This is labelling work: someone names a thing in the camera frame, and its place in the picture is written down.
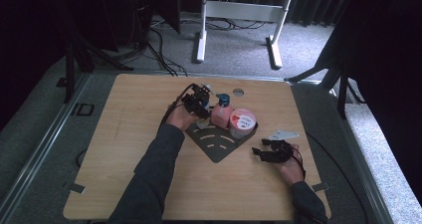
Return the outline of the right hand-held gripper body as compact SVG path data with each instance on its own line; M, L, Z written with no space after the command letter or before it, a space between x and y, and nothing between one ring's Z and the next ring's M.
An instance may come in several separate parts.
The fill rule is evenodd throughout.
M270 150L267 150L265 158L261 158L262 161L270 163L284 163L288 161L294 155L294 149L287 139L298 137L297 132L286 131L278 129L273 134L267 137L267 139L276 140L275 145L266 146Z

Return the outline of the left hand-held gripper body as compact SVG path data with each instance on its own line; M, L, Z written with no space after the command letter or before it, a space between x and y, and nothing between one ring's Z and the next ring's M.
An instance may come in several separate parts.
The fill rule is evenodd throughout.
M182 98L182 103L188 112L193 112L194 108L203 107L200 104L200 97L205 94L208 94L210 96L211 90L205 85L198 86L196 84L192 84L190 86L190 89L193 91L193 93L185 94Z

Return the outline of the pink bottle with blue pump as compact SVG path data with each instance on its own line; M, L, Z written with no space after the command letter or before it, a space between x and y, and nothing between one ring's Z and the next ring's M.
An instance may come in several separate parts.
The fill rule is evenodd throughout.
M218 103L211 111L211 122L221 128L229 126L230 115L234 110L231 106L231 98L227 94L219 94L217 96Z

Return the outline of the clear jar with pink lid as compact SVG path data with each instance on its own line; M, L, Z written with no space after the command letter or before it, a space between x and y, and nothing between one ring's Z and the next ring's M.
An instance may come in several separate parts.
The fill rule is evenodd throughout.
M256 124L256 118L251 111L236 109L230 115L229 132L233 137L242 139L252 132Z

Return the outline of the black slotted corner shelf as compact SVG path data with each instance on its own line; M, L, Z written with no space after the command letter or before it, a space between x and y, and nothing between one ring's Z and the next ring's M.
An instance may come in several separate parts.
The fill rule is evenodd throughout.
M257 129L258 126L255 125L252 131L241 139L232 136L228 129L215 126L212 123L204 128L193 123L186 129L186 132L212 162L218 163L254 136Z

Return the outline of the person's right hand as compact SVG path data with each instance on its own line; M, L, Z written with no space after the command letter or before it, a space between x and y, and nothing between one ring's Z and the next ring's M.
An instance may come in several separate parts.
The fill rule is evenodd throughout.
M285 163L276 163L275 167L281 174L282 178L289 186L305 180L302 169L302 158L299 153L300 147L293 144L294 155Z

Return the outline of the person's left hand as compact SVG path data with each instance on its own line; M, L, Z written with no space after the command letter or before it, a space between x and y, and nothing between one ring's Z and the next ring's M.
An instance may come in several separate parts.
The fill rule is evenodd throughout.
M199 117L195 113L188 112L183 104L177 104L168 115L166 123L184 131L197 120L199 120Z

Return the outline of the black metal stand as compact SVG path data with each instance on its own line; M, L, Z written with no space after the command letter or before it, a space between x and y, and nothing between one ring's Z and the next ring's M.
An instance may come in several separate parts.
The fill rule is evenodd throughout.
M77 63L83 73L91 73L94 70L94 64L90 53L94 53L104 61L112 64L119 70L132 71L132 68L123 65L113 59L110 55L101 51L91 44L78 31L74 19L63 0L56 0L57 8L66 27L68 47L66 51L66 96L64 103L68 104L76 94L75 83L75 65Z
M356 45L356 38L356 35L333 32L319 54L316 64L299 75L286 78L286 82L298 83L322 70L327 70L320 85L325 90L330 90L336 83L339 83L336 109L340 117L346 119L345 101L349 87L346 61Z

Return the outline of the black computer tower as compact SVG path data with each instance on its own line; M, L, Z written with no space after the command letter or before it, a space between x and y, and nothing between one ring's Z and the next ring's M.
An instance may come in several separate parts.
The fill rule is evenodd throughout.
M146 43L151 17L151 0L104 0L113 41L118 45Z

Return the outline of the metal floor rail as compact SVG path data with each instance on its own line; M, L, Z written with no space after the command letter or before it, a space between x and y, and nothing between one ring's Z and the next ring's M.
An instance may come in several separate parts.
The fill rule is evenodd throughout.
M37 175L39 168L43 164L61 129L76 106L90 76L90 74L81 74L76 82L74 94L66 104L61 106L58 114L43 135L43 138L37 144L7 195L0 203L0 223L6 223L13 215L34 177Z
M359 177L374 218L378 224L393 224L387 205L382 197L380 189L377 186L374 176L372 175L369 164L365 159L364 152L359 145L358 139L354 135L349 120L346 117L342 117L340 112L338 115L339 127L345 137L345 145L348 148L351 160L353 161L356 173Z

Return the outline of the white desk frame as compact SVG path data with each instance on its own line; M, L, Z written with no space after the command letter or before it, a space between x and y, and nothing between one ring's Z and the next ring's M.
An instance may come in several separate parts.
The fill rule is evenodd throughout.
M261 5L201 0L201 30L199 33L196 61L202 63L205 60L207 40L206 21L208 18L247 20L276 24L274 34L266 38L266 45L271 64L276 69L280 69L283 66L283 62L280 55L279 38L289 12L291 1L282 0L281 5Z

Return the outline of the black rectangular floor bracket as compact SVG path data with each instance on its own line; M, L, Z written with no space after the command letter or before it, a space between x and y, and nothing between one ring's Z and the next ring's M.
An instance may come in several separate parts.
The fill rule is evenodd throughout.
M92 104L79 104L76 103L71 115L79 115L79 116L90 116L93 114L95 106Z

